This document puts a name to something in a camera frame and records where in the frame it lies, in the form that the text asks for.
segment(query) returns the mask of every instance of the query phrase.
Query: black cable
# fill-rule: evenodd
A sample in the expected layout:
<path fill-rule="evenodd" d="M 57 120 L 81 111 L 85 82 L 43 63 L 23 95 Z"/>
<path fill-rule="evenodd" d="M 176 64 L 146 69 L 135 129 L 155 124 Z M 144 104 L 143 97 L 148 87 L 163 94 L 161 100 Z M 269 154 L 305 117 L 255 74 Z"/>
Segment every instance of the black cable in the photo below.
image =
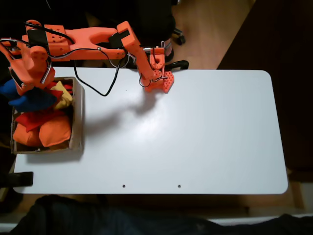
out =
<path fill-rule="evenodd" d="M 139 78 L 139 85 L 140 85 L 140 86 L 142 86 L 142 87 L 148 87 L 148 86 L 150 86 L 150 84 L 151 84 L 151 80 L 149 80 L 149 84 L 148 84 L 147 86 L 144 86 L 144 85 L 142 85 L 142 84 L 141 84 L 141 82 L 140 82 L 141 77 L 142 77 L 142 74 L 140 74 L 140 78 Z"/>
<path fill-rule="evenodd" d="M 161 80 L 161 79 L 167 79 L 168 77 L 159 77 L 159 78 L 157 78 L 156 80 L 151 80 L 152 82 L 157 82 L 157 81 L 159 81 L 159 80 Z"/>
<path fill-rule="evenodd" d="M 114 79 L 110 85 L 110 88 L 108 90 L 107 93 L 105 94 L 102 94 L 101 92 L 99 92 L 96 88 L 92 87 L 91 85 L 89 85 L 88 83 L 84 82 L 82 79 L 79 78 L 78 74 L 77 74 L 77 67 L 76 67 L 76 60 L 74 60 L 74 72 L 75 72 L 75 75 L 76 75 L 76 78 L 78 79 L 78 81 L 80 81 L 81 83 L 85 84 L 86 86 L 88 86 L 89 88 L 93 89 L 95 92 L 97 92 L 99 95 L 101 96 L 107 96 L 111 90 L 112 90 L 112 87 L 114 86 L 115 82 L 116 82 L 116 78 L 117 78 L 117 74 L 118 74 L 118 71 L 119 71 L 119 67 L 121 65 L 121 61 L 123 59 L 120 59 L 119 63 L 118 63 L 118 67 L 116 68 L 116 71 L 115 71 L 115 76 L 114 76 Z"/>
<path fill-rule="evenodd" d="M 118 67 L 118 66 L 116 66 L 116 65 L 114 65 L 114 64 L 112 63 L 112 61 L 110 60 L 109 56 L 108 56 L 104 51 L 102 51 L 100 47 L 98 47 L 98 49 L 94 49 L 94 48 L 77 48 L 77 49 L 71 50 L 71 51 L 69 51 L 69 52 L 67 52 L 67 53 L 65 53 L 65 54 L 63 54 L 63 55 L 51 55 L 48 51 L 47 51 L 47 53 L 48 53 L 49 57 L 51 57 L 51 58 L 53 58 L 53 59 L 62 59 L 62 58 L 67 57 L 68 55 L 72 54 L 74 51 L 77 51 L 77 50 L 98 50 L 98 51 L 100 51 L 102 54 L 104 54 L 104 55 L 107 57 L 107 59 L 109 60 L 110 64 L 111 64 L 114 68 L 117 68 L 117 67 Z M 125 63 L 125 65 L 123 65 L 122 67 L 120 67 L 120 69 L 123 68 L 123 67 L 125 67 L 125 66 L 127 65 L 127 63 L 129 62 L 129 57 L 130 57 L 130 55 L 128 54 L 127 62 Z"/>
<path fill-rule="evenodd" d="M 42 26 L 40 26 L 40 25 L 33 24 L 33 23 L 24 22 L 24 25 L 29 26 L 29 27 L 32 27 L 32 28 L 40 29 L 40 30 L 43 30 L 43 31 L 48 32 L 48 33 L 52 33 L 52 34 L 55 34 L 55 35 L 59 35 L 59 36 L 65 37 L 65 38 L 68 39 L 72 44 L 75 44 L 74 40 L 71 39 L 68 35 L 66 35 L 66 34 L 64 34 L 64 33 L 60 33 L 60 32 L 57 32 L 57 31 L 54 31 L 54 30 L 51 30 L 51 29 L 42 27 Z"/>

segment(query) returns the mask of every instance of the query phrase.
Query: wooden floor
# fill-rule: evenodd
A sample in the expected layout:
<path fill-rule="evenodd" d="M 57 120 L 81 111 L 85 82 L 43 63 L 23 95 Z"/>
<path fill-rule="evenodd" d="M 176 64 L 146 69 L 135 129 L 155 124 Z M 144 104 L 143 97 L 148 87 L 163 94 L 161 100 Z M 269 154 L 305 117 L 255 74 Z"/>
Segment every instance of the wooden floor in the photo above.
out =
<path fill-rule="evenodd" d="M 186 44 L 173 43 L 176 60 L 188 60 L 189 69 L 216 69 L 250 8 L 251 0 L 183 0 L 173 7 L 177 28 Z M 42 195 L 28 194 L 16 209 L 26 212 Z M 80 201 L 97 201 L 95 195 L 66 195 Z M 145 208 L 294 206 L 292 190 L 282 195 L 109 195 L 117 206 Z"/>

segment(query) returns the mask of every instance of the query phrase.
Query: office chair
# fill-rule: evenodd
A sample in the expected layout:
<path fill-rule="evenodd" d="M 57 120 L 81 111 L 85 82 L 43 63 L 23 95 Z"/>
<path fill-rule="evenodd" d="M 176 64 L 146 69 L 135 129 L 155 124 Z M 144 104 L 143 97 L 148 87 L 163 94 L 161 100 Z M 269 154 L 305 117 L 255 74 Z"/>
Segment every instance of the office chair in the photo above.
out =
<path fill-rule="evenodd" d="M 172 5 L 178 5 L 180 4 L 181 0 L 172 0 Z M 176 42 L 178 45 L 183 45 L 186 42 L 185 36 L 181 30 L 178 28 L 174 29 L 173 34 L 177 35 L 178 38 L 176 39 Z"/>

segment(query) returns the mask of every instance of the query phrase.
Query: white table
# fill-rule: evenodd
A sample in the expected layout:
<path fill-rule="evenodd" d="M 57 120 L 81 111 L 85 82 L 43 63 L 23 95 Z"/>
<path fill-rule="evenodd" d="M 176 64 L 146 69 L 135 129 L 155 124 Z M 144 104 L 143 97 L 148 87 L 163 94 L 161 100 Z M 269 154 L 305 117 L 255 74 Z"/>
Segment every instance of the white table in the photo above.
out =
<path fill-rule="evenodd" d="M 115 69 L 79 68 L 105 93 Z M 83 153 L 17 155 L 22 193 L 280 194 L 287 176 L 271 78 L 264 71 L 181 70 L 168 94 L 121 69 L 112 92 L 85 86 Z M 56 68 L 56 76 L 74 76 Z"/>

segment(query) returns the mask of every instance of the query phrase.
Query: black fabric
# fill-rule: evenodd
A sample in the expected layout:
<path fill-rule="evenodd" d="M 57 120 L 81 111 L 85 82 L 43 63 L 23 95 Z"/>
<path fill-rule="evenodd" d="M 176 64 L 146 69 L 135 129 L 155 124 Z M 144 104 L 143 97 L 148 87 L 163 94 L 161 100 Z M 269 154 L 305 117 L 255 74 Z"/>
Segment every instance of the black fabric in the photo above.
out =
<path fill-rule="evenodd" d="M 143 46 L 156 46 L 171 38 L 176 27 L 170 0 L 90 0 L 86 9 L 102 27 L 128 21 Z"/>
<path fill-rule="evenodd" d="M 179 215 L 118 210 L 55 195 L 38 199 L 12 235 L 311 235 L 313 218 L 283 215 L 255 225 L 223 227 Z"/>

